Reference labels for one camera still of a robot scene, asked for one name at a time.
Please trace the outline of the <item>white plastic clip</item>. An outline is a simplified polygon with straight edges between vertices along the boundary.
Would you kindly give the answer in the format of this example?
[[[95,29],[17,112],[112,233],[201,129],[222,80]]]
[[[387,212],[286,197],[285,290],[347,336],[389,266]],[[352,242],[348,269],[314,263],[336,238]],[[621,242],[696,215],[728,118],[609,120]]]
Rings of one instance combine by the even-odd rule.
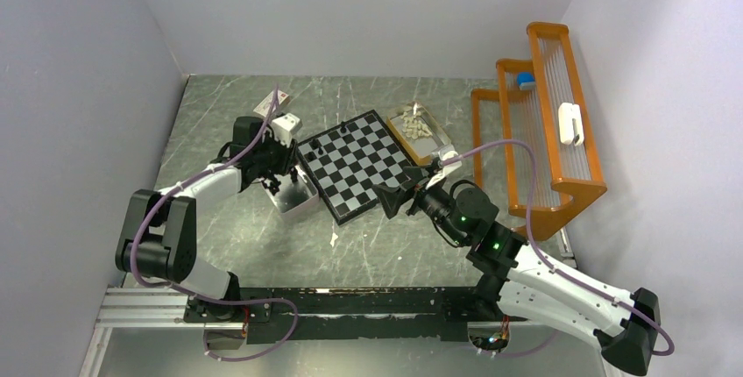
[[[576,103],[561,103],[558,107],[559,139],[566,146],[581,146],[584,143],[584,127],[581,107]]]

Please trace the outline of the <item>black white chessboard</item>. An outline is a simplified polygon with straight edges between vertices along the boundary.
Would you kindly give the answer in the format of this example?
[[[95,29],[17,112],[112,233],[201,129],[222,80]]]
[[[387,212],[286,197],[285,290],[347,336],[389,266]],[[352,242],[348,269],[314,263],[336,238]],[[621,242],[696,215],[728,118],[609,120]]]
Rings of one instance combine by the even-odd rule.
[[[298,161],[339,225],[378,204],[374,184],[397,187],[406,180],[402,168],[413,165],[375,110],[344,122],[347,134],[338,124],[297,146]]]

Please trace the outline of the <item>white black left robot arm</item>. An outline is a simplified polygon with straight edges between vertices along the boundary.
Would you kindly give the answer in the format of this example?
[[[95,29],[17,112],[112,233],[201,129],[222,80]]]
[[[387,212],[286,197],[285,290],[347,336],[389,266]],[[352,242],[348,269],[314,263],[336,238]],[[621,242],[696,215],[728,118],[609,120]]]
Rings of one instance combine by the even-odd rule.
[[[216,321],[237,317],[243,307],[239,280],[197,254],[197,218],[214,204],[255,182],[272,193],[279,178],[297,177],[301,120],[283,113],[271,121],[237,117],[232,138],[196,176],[160,190],[132,194],[115,252],[117,269],[146,286],[173,285],[202,297]]]

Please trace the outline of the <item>white chess pieces pile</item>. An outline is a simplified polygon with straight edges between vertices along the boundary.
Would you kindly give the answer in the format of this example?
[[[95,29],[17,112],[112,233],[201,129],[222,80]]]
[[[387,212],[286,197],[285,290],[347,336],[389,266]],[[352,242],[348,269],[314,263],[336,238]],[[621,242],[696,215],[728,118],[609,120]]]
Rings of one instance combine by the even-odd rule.
[[[409,139],[416,140],[430,138],[433,132],[428,123],[423,119],[424,109],[417,103],[406,107],[400,115],[402,134]]]

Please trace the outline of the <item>pink metal tin box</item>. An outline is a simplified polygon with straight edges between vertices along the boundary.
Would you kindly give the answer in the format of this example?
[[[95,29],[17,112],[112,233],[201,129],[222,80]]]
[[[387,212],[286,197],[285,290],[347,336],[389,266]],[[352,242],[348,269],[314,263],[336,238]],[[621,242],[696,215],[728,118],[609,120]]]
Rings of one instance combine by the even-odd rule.
[[[300,177],[292,181],[289,175],[278,176],[278,179],[276,192],[268,187],[264,187],[264,191],[284,222],[300,220],[320,202],[319,192],[311,182]]]

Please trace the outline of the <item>black mounting rail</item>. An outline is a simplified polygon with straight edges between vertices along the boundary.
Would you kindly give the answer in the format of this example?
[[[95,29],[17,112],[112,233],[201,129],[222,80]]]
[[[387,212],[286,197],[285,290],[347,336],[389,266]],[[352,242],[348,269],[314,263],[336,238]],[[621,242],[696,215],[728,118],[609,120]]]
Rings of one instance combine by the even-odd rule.
[[[474,287],[241,288],[247,306],[187,303],[183,320],[209,330],[247,328],[246,344],[357,338],[436,338],[466,342],[502,313]]]

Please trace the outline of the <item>black chess pieces pile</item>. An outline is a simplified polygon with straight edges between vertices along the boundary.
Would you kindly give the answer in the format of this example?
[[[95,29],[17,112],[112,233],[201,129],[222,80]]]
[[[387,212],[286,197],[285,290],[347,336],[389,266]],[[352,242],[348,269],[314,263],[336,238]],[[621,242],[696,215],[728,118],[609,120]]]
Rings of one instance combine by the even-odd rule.
[[[299,183],[298,175],[272,174],[262,181],[264,189],[271,195],[276,196],[278,193],[286,192],[293,189]]]

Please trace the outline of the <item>orange wooden rack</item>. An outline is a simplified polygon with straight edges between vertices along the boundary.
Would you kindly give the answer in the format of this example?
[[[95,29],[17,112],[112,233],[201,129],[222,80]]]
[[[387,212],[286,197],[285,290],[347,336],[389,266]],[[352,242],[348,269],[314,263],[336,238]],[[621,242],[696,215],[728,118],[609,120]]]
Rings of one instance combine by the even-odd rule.
[[[471,91],[472,137],[482,143],[485,120],[482,102],[494,102],[501,113],[502,135],[519,140],[534,152],[530,166],[527,152],[510,144],[505,148],[507,211],[513,217],[526,215],[527,196],[536,185],[532,201],[534,238],[544,241],[596,202],[607,190],[588,116],[584,92],[567,25],[532,22],[527,26],[530,50],[525,60],[500,59],[496,63],[498,87]],[[516,75],[534,75],[536,88],[520,91]],[[584,143],[566,146],[560,142],[558,107],[576,103],[581,107]]]

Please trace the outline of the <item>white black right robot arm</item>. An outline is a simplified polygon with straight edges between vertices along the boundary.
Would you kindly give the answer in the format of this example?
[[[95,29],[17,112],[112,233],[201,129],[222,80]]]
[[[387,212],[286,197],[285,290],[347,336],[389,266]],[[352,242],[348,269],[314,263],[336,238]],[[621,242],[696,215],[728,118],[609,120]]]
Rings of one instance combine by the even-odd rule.
[[[540,251],[539,247],[496,220],[498,208],[475,183],[442,179],[423,167],[407,167],[408,180],[396,187],[372,187],[387,217],[404,203],[407,214],[424,213],[482,277],[472,297],[475,312],[493,319],[500,312],[526,318],[570,334],[598,349],[619,370],[647,375],[659,331],[655,293],[633,292],[597,281]]]

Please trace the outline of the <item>blue round object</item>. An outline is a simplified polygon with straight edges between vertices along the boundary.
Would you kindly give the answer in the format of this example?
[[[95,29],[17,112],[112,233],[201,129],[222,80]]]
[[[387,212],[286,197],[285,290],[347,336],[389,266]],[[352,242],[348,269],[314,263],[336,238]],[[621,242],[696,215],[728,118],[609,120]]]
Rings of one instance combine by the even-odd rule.
[[[534,75],[529,72],[520,72],[516,75],[516,82],[520,91],[532,91],[536,88]]]

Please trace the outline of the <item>white red card box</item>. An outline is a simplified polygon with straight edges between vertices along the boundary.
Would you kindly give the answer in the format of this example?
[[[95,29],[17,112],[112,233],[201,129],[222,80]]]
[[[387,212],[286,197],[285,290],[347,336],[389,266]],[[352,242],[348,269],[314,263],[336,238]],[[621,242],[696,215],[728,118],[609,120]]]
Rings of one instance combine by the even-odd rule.
[[[271,91],[271,92],[270,92],[270,93],[269,93],[269,94],[268,94],[268,95],[267,95],[267,96],[266,96],[266,97],[265,97],[265,98],[264,98],[264,99],[263,99],[263,100],[262,100],[262,101],[261,101],[261,102],[260,102],[260,103],[259,103],[259,104],[258,104],[258,105],[257,105],[257,106],[255,107],[255,108],[254,108],[254,110],[253,110],[253,113],[254,113],[254,114],[255,114],[256,116],[258,116],[258,117],[261,117],[261,118],[265,118],[265,117],[266,117],[266,116],[268,115],[268,113],[269,113],[269,110],[270,110],[270,109],[271,109],[271,107],[272,107],[273,99],[274,99],[274,92],[273,92],[273,91]],[[277,90],[277,101],[278,101],[278,102],[277,102],[277,106],[276,106],[276,111],[277,111],[277,112],[281,112],[281,110],[282,110],[283,108],[285,108],[285,107],[286,107],[286,106],[287,106],[287,105],[288,105],[288,104],[290,103],[290,101],[291,101],[291,96],[290,96],[290,95],[289,95],[288,93],[284,92],[283,90],[281,90],[281,89],[278,89],[278,90]]]

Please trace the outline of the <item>yellow tray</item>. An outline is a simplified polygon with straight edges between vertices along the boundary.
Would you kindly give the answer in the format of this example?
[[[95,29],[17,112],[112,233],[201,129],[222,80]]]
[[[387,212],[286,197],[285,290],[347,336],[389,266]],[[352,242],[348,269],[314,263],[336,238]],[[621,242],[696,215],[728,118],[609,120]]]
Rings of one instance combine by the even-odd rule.
[[[389,110],[386,125],[418,166],[427,165],[434,153],[451,144],[445,130],[419,102],[406,103]]]

